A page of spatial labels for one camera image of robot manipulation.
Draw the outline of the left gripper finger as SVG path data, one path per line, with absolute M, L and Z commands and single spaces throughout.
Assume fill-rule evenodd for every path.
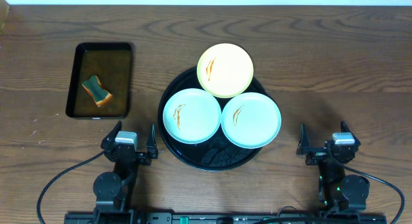
M 114 143 L 118 132 L 121 130 L 122 130 L 122 122 L 118 121 L 116 126 L 104 137 L 101 145 L 110 145 Z
M 158 158 L 158 149 L 155 140 L 155 125 L 151 124 L 149 136 L 146 142 L 147 153 L 152 159 Z

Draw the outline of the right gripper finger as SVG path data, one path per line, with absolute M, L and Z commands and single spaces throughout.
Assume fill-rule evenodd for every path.
M 305 124 L 301 124 L 301 138 L 297 146 L 296 155 L 306 155 L 310 150 L 310 141 Z
M 357 141 L 358 138 L 350 131 L 350 128 L 347 126 L 345 121 L 341 121 L 341 132 L 342 133 L 350 133 L 352 135 L 352 138 Z

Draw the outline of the orange green scrub sponge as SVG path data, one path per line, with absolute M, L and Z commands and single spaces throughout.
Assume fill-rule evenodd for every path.
M 82 87 L 93 98 L 97 107 L 103 106 L 113 98 L 113 94 L 104 89 L 99 77 L 96 75 L 82 82 Z

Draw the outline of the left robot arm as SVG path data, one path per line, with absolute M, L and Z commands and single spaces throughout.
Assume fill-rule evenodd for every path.
M 100 147 L 103 155 L 115 164 L 114 169 L 100 174 L 93 184 L 96 207 L 94 223 L 145 223 L 146 217 L 131 207 L 131 197 L 140 165 L 151 165 L 158 158 L 155 126 L 152 124 L 146 142 L 146 152 L 139 152 L 138 135 L 123 131 L 122 123 L 107 134 Z

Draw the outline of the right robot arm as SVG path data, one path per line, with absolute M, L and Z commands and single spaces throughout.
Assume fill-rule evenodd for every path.
M 346 174 L 345 165 L 355 158 L 360 141 L 341 122 L 341 131 L 334 133 L 324 147 L 312 147 L 306 126 L 301 126 L 301 139 L 296 154 L 305 155 L 306 165 L 319 168 L 319 201 L 326 205 L 323 217 L 366 209 L 370 183 L 363 176 Z

